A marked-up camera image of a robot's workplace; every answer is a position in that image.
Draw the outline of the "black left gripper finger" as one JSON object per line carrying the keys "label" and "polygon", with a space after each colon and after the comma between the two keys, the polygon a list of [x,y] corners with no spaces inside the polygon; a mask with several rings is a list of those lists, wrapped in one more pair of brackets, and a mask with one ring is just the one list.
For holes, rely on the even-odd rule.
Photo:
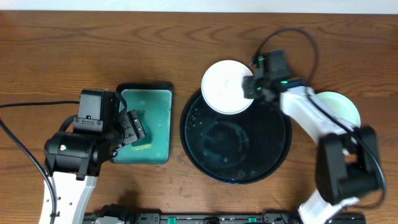
{"label": "black left gripper finger", "polygon": [[127,109],[127,102],[126,100],[122,97],[122,95],[118,92],[115,93],[116,98],[119,100],[120,104],[123,106],[122,110],[119,112],[118,116],[122,117],[126,114],[126,109]]}
{"label": "black left gripper finger", "polygon": [[135,110],[123,114],[123,144],[128,145],[144,139],[146,132]]}

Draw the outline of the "green yellow sponge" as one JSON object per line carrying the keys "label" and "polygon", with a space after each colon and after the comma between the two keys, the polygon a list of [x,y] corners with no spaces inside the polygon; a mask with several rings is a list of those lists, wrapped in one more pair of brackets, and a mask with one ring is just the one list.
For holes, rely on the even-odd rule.
{"label": "green yellow sponge", "polygon": [[144,138],[142,138],[136,142],[133,142],[131,144],[131,149],[133,151],[148,149],[148,148],[152,147],[152,145],[153,145],[152,132],[145,124],[143,125],[143,130],[145,131],[146,135]]}

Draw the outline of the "white plate with green smear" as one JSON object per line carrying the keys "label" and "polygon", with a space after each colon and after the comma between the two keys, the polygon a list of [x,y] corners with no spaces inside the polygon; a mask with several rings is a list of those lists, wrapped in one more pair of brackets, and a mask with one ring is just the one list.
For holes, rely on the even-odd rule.
{"label": "white plate with green smear", "polygon": [[201,93],[207,105],[221,114],[238,114],[252,104],[244,97],[243,79],[252,77],[252,71],[235,60],[214,63],[201,81]]}

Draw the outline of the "pale green plate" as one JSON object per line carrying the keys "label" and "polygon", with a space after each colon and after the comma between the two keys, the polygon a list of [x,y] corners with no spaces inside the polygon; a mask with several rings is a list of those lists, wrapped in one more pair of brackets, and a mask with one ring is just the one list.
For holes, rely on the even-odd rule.
{"label": "pale green plate", "polygon": [[349,98],[333,91],[317,93],[317,97],[338,116],[360,127],[361,117],[359,111]]}

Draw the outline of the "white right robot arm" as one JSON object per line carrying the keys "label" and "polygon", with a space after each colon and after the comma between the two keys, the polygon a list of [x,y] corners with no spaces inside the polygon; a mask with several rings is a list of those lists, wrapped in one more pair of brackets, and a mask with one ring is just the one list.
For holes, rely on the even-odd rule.
{"label": "white right robot arm", "polygon": [[245,76],[242,88],[248,99],[278,99],[281,112],[296,121],[318,146],[316,190],[296,212],[276,216],[275,223],[326,223],[379,189],[380,199],[385,199],[386,177],[372,127],[360,128],[338,116],[299,78],[270,81]]}

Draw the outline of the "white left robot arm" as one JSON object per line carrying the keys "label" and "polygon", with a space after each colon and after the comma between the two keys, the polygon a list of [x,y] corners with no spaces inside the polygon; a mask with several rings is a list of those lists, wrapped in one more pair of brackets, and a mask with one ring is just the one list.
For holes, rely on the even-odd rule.
{"label": "white left robot arm", "polygon": [[118,92],[83,90],[78,114],[67,118],[45,143],[44,169],[50,182],[40,222],[83,223],[101,166],[146,132]]}

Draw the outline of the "black rectangular water tray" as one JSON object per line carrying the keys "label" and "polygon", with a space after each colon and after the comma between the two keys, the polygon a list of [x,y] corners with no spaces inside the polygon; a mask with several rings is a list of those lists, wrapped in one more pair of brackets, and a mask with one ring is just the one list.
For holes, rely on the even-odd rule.
{"label": "black rectangular water tray", "polygon": [[131,144],[118,151],[114,164],[164,164],[169,159],[171,143],[173,85],[171,83],[122,83],[116,91],[135,110],[142,125],[152,132],[153,145],[133,151]]}

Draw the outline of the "round black tray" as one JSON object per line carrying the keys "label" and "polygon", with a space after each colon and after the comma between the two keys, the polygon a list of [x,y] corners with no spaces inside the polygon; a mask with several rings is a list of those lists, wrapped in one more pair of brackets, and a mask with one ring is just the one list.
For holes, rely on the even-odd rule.
{"label": "round black tray", "polygon": [[238,114],[211,109],[197,90],[180,119],[180,139],[191,163],[225,184],[251,184],[272,175],[292,142],[290,118],[271,103],[254,100]]}

